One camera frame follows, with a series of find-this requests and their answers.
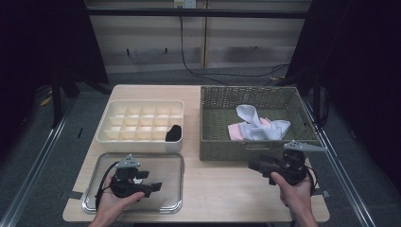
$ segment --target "green wicker basket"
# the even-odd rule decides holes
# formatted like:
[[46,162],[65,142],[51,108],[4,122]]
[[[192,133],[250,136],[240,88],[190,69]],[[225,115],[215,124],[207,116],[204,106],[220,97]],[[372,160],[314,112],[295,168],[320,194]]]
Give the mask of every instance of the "green wicker basket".
[[[228,126],[243,122],[238,105],[253,105],[260,117],[291,122],[283,140],[232,141]],[[264,152],[282,157],[291,140],[319,145],[314,126],[294,87],[202,86],[200,88],[200,159],[234,161],[256,158]]]

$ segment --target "white ice cube tray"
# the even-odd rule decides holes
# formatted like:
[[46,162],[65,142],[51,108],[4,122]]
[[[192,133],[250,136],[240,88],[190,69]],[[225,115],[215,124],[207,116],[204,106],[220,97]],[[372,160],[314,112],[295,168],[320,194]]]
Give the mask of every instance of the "white ice cube tray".
[[[181,139],[166,134],[181,126]],[[110,152],[179,152],[183,141],[183,102],[180,100],[114,100],[100,122],[96,140]]]

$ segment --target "stainless steel tray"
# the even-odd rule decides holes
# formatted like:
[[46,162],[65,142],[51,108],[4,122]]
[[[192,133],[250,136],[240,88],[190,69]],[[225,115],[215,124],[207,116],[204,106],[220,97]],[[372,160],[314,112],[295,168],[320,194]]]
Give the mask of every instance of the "stainless steel tray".
[[[83,195],[82,207],[87,213],[94,213],[95,195],[101,179],[107,168],[114,162],[119,162],[129,153],[113,152],[101,155],[96,163],[92,180]],[[177,213],[183,202],[183,157],[180,154],[133,153],[132,156],[141,163],[139,170],[149,171],[149,175],[143,180],[144,184],[163,183],[160,191],[152,192],[149,198],[143,198],[139,202],[126,208],[127,212],[145,212],[174,214]],[[109,175],[115,173],[113,168]]]

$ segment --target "hand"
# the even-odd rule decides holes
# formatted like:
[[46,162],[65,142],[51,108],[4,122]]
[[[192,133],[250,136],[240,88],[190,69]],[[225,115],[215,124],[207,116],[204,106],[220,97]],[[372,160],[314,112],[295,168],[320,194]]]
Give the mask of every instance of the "hand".
[[[105,187],[108,187],[111,181],[112,177],[108,176],[104,183]],[[137,192],[129,197],[120,199],[113,194],[110,187],[107,188],[103,191],[95,219],[89,226],[102,227],[112,225],[128,205],[139,201],[144,196],[145,193]]]
[[270,175],[280,186],[280,199],[289,208],[289,213],[300,227],[318,226],[312,214],[312,204],[310,201],[310,187],[312,182],[308,177],[292,186],[278,173],[272,172]]

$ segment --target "wooden table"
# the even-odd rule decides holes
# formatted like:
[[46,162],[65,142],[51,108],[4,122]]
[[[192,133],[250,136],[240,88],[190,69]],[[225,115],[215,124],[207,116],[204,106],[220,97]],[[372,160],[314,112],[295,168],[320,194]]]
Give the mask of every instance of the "wooden table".
[[[109,102],[116,99],[179,99],[184,102],[183,207],[173,215],[123,213],[124,222],[280,222],[291,221],[280,201],[278,186],[248,169],[247,162],[200,161],[200,86],[118,85]],[[98,157],[105,149],[94,138],[73,188],[85,192]],[[323,196],[312,197],[318,222],[329,219]],[[82,201],[70,199],[63,212],[66,221],[92,221],[95,215],[82,210]]]

